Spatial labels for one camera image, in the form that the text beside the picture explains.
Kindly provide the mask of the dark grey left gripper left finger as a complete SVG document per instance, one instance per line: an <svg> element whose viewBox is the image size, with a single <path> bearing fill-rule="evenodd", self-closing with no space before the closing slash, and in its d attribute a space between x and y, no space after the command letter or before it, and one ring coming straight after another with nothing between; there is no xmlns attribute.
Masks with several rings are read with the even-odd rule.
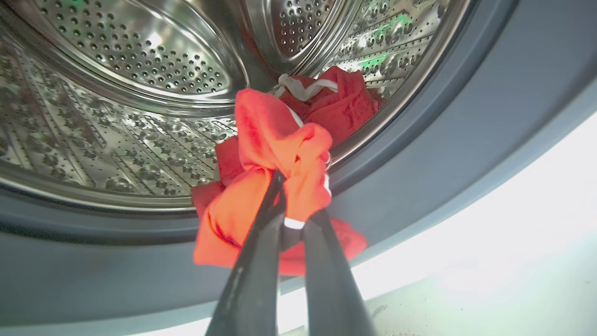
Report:
<svg viewBox="0 0 597 336"><path fill-rule="evenodd" d="M284 180L280 172L273 175L205 336L278 336Z"/></svg>

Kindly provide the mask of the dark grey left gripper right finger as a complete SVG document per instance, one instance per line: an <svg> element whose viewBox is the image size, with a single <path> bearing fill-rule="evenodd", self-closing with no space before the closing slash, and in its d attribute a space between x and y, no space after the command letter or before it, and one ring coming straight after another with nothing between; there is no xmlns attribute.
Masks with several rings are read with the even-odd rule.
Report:
<svg viewBox="0 0 597 336"><path fill-rule="evenodd" d="M326 209L305 224L308 336L376 336Z"/></svg>

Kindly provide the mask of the grey rubber door gasket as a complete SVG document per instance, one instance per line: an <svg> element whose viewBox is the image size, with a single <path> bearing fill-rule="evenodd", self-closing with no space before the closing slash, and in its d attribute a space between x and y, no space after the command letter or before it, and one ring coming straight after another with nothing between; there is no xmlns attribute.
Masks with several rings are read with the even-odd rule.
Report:
<svg viewBox="0 0 597 336"><path fill-rule="evenodd" d="M333 175L331 213L364 230L366 257L463 209L588 117L597 0L480 4L423 90ZM209 315L229 271L196 266L196 215L80 212L0 195L2 327L144 330Z"/></svg>

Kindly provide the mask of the perforated steel washing drum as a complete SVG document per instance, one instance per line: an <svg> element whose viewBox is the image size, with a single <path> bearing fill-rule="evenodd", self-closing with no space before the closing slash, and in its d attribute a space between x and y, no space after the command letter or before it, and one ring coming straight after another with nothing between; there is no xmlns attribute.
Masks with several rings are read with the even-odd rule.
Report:
<svg viewBox="0 0 597 336"><path fill-rule="evenodd" d="M381 132L480 0L0 0L0 183L58 202L187 212L218 178L241 89L361 74Z"/></svg>

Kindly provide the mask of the red garment with white trim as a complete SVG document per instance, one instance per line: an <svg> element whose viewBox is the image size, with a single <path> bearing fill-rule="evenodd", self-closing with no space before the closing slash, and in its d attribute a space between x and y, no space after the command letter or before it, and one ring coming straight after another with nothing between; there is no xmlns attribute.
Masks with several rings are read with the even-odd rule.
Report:
<svg viewBox="0 0 597 336"><path fill-rule="evenodd" d="M237 94L237 135L215 147L220 179L191 190L198 265L234 266L277 172L285 178L282 226L301 233L331 202L330 150L380 108L360 71L333 66L317 79L283 74L278 82L275 94Z"/></svg>

